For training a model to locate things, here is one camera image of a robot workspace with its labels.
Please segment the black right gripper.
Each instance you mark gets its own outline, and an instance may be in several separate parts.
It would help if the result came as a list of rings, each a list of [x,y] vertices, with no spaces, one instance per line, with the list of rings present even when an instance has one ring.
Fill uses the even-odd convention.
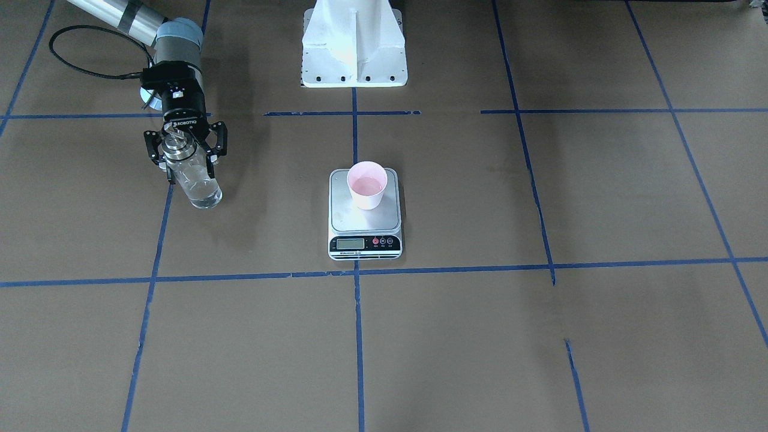
[[[163,120],[176,130],[187,132],[195,139],[204,140],[203,149],[209,163],[215,165],[227,156],[228,128],[223,121],[208,126],[208,110],[204,93],[198,84],[174,84],[160,91]],[[169,184],[176,184],[173,170],[167,166],[162,144],[164,135],[159,131],[144,131],[146,153],[166,175]]]

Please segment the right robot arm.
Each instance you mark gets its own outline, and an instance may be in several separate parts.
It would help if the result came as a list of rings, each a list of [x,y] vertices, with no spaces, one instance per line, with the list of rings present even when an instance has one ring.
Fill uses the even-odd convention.
[[[151,161],[163,169],[171,184],[180,164],[201,159],[202,178],[214,179],[214,166],[227,155],[227,126],[208,121],[201,56],[203,32],[190,19],[168,19],[140,1],[75,1],[77,8],[105,23],[103,31],[127,39],[146,58],[138,72],[113,76],[137,79],[143,103],[158,110],[163,130],[145,133]]]

